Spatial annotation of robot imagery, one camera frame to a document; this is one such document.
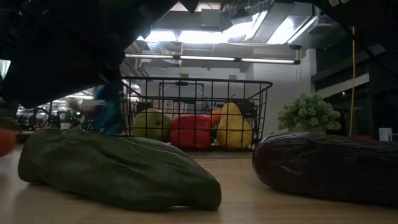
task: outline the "yellow pear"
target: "yellow pear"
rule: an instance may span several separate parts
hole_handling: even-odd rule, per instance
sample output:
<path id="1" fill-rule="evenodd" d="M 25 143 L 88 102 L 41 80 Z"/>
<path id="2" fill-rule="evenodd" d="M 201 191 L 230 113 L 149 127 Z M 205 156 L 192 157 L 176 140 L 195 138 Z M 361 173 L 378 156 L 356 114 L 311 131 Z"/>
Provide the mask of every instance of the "yellow pear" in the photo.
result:
<path id="1" fill-rule="evenodd" d="M 251 126 L 243 119 L 238 106 L 234 103 L 225 104 L 217 127 L 215 143 L 227 149 L 245 149 L 250 145 L 251 140 Z"/>

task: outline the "eggplant plush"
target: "eggplant plush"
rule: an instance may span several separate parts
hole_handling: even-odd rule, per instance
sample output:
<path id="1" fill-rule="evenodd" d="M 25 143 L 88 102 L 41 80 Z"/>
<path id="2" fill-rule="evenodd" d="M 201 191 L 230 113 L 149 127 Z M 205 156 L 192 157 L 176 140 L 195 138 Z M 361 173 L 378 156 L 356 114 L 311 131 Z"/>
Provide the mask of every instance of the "eggplant plush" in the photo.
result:
<path id="1" fill-rule="evenodd" d="M 398 205 L 398 144 L 310 133 L 273 134 L 252 163 L 273 189 L 315 198 Z"/>

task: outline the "ceiling light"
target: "ceiling light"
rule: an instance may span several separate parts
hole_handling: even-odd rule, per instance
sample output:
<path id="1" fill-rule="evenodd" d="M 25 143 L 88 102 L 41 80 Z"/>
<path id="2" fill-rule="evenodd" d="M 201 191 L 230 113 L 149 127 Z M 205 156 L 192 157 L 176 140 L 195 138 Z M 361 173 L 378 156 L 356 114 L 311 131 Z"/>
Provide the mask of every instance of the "ceiling light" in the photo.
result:
<path id="1" fill-rule="evenodd" d="M 188 59 L 188 60 L 216 60 L 216 61 L 225 61 L 225 62 L 233 62 L 235 58 L 232 57 L 204 57 L 204 56 L 184 56 L 181 55 L 180 59 Z"/>
<path id="2" fill-rule="evenodd" d="M 209 2 L 209 3 L 204 3 L 204 2 L 199 2 L 199 5 L 197 6 L 197 9 L 195 12 L 201 12 L 202 9 L 216 9 L 219 10 L 221 7 L 220 3 L 215 3 L 215 2 Z M 187 8 L 180 2 L 176 3 L 173 8 L 170 9 L 170 11 L 185 11 L 187 12 Z"/>
<path id="3" fill-rule="evenodd" d="M 242 35 L 246 35 L 250 32 L 253 22 L 243 22 L 240 24 L 236 24 L 231 26 L 229 29 L 224 30 L 223 36 L 226 40 L 230 38 L 241 37 Z"/>
<path id="4" fill-rule="evenodd" d="M 177 36 L 171 30 L 152 30 L 147 38 L 144 39 L 140 36 L 137 40 L 144 40 L 146 42 L 176 41 Z"/>
<path id="5" fill-rule="evenodd" d="M 173 59 L 173 55 L 126 54 L 128 58 Z"/>
<path id="6" fill-rule="evenodd" d="M 218 44 L 223 41 L 221 32 L 186 30 L 178 37 L 178 41 L 188 44 Z"/>
<path id="7" fill-rule="evenodd" d="M 6 77 L 8 68 L 10 67 L 11 61 L 0 59 L 0 75 L 2 78 Z"/>
<path id="8" fill-rule="evenodd" d="M 257 30 L 260 28 L 262 22 L 267 16 L 268 11 L 262 11 L 261 13 L 257 13 L 253 15 L 253 25 L 251 30 L 246 34 L 245 40 L 253 38 L 254 34 L 257 32 Z"/>
<path id="9" fill-rule="evenodd" d="M 281 63 L 281 64 L 295 64 L 296 60 L 281 60 L 281 59 L 267 59 L 267 58 L 242 58 L 242 62 L 252 63 Z"/>
<path id="10" fill-rule="evenodd" d="M 294 34 L 294 23 L 289 17 L 275 30 L 274 34 L 268 40 L 267 44 L 284 44 Z"/>
<path id="11" fill-rule="evenodd" d="M 303 26 L 292 38 L 290 38 L 287 43 L 291 44 L 293 41 L 295 41 L 298 37 L 300 37 L 300 35 L 302 35 L 304 33 L 304 31 L 306 31 L 315 21 L 317 21 L 318 17 L 315 16 L 314 18 L 312 18 L 310 20 L 310 22 L 308 22 L 305 26 Z"/>

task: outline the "red bell pepper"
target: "red bell pepper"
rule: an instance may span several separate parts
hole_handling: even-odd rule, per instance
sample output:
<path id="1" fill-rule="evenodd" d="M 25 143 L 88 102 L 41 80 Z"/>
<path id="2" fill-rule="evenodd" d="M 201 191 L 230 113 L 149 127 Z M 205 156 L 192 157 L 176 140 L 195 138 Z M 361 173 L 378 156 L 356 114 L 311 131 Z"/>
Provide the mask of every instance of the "red bell pepper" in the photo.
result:
<path id="1" fill-rule="evenodd" d="M 181 115 L 171 122 L 170 141 L 173 146 L 208 148 L 211 146 L 211 121 L 208 115 Z"/>

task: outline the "orange fruit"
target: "orange fruit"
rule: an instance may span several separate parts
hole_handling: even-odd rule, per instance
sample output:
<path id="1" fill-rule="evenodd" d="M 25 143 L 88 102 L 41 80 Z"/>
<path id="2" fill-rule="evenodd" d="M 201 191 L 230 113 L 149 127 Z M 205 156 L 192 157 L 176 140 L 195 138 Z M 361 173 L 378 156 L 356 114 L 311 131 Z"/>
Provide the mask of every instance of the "orange fruit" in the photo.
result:
<path id="1" fill-rule="evenodd" d="M 221 121 L 221 110 L 213 110 L 211 112 L 211 127 L 218 125 Z"/>
<path id="2" fill-rule="evenodd" d="M 0 128 L 0 157 L 10 154 L 15 145 L 15 132 Z"/>

